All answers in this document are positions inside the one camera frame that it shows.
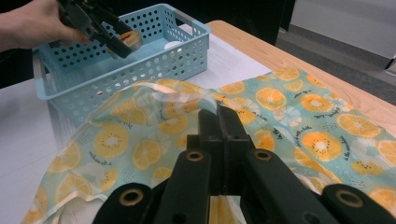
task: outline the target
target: white table surface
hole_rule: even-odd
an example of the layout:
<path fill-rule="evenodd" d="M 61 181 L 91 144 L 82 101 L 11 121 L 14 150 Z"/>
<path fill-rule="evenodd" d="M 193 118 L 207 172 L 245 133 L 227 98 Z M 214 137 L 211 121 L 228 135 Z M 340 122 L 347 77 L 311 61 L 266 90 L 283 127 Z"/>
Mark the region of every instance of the white table surface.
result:
<path fill-rule="evenodd" d="M 207 70 L 189 82 L 216 88 L 270 71 L 213 35 L 209 47 Z M 59 117 L 53 113 L 37 99 L 32 79 L 0 89 L 0 223 L 21 222 L 47 167 L 71 134 L 62 130 L 64 121 L 55 120 Z M 81 207 L 67 208 L 64 216 L 78 210 Z M 72 219 L 87 221 L 84 215 Z"/>

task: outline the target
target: wooden table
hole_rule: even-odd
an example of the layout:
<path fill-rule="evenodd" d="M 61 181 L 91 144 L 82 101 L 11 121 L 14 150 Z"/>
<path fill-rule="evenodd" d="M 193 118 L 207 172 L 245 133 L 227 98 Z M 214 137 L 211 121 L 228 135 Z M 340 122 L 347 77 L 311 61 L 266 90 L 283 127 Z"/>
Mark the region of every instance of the wooden table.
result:
<path fill-rule="evenodd" d="M 316 68 L 314 65 L 306 63 L 253 35 L 239 30 L 225 21 L 212 21 L 207 25 L 212 29 L 213 35 L 272 70 L 289 66 L 303 69 L 312 74 L 332 92 L 352 104 L 356 109 L 375 121 L 378 125 L 386 128 L 393 136 L 396 136 L 395 105 L 391 105 L 366 91 L 354 87 Z"/>

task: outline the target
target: hand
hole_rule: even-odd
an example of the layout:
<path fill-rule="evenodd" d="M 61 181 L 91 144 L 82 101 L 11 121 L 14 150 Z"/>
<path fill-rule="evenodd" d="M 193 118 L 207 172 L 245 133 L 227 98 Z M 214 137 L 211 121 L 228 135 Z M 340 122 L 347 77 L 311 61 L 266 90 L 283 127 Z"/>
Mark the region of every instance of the hand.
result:
<path fill-rule="evenodd" d="M 81 32 L 60 22 L 56 0 L 33 0 L 23 7 L 0 14 L 0 31 L 8 33 L 6 38 L 1 36 L 0 51 L 31 49 L 56 40 L 91 43 Z"/>

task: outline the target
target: table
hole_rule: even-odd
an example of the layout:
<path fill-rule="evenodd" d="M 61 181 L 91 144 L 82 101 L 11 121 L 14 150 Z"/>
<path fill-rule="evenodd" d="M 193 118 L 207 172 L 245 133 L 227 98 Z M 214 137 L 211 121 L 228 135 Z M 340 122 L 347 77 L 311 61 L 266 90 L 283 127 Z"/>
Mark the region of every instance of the table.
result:
<path fill-rule="evenodd" d="M 224 21 L 212 21 L 208 25 L 214 35 L 211 37 L 209 53 L 226 50 L 226 60 L 212 57 L 208 70 L 189 81 L 199 84 L 207 79 L 208 75 L 218 73 L 220 67 L 224 69 L 222 72 L 226 71 L 228 75 L 242 76 L 218 79 L 217 85 L 225 85 L 226 81 L 234 82 L 238 78 L 255 77 L 269 69 L 275 70 L 284 66 L 301 68 L 312 73 L 331 91 L 352 103 L 396 136 L 396 120 L 387 119 L 396 118 L 396 106 L 359 90 Z M 213 84 L 212 78 L 209 79 L 209 83 Z M 64 144 L 59 140 L 57 124 L 54 125 L 51 117 L 53 119 L 50 107 L 35 97 L 35 83 L 32 79 L 0 90 L 0 223 L 21 221 L 32 203 L 43 174 L 60 150 L 58 146 Z"/>

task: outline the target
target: gray floor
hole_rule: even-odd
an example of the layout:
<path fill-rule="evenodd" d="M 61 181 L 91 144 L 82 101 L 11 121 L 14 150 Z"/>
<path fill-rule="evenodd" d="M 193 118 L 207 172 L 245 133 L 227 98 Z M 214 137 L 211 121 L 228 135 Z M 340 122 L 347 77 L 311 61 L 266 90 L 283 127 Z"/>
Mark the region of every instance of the gray floor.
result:
<path fill-rule="evenodd" d="M 291 25 L 276 47 L 396 105 L 396 77 L 385 72 L 389 59 Z"/>

